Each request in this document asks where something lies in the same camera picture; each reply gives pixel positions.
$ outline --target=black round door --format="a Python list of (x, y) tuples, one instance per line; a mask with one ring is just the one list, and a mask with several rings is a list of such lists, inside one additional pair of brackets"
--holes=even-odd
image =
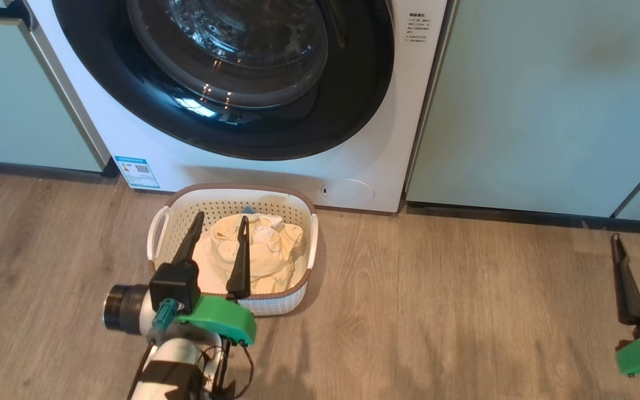
[(156, 129), (244, 159), (358, 132), (394, 59), (384, 0), (53, 0), (84, 66)]

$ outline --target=clothes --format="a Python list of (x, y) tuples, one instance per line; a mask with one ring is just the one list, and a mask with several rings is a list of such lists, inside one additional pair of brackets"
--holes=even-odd
[(283, 223), (280, 216), (244, 213), (227, 216), (216, 221), (209, 229), (208, 251), (196, 246), (193, 259), (196, 263), (208, 263), (222, 281), (231, 276), (238, 252), (238, 227), (242, 216), (248, 218), (251, 243), (251, 293), (267, 294), (285, 291), (294, 272), (292, 251), (302, 244), (303, 229)]

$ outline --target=front-loading washing machine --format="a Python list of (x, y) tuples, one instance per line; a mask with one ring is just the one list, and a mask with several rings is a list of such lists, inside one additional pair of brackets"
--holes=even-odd
[(130, 187), (396, 212), (445, 0), (28, 0)]

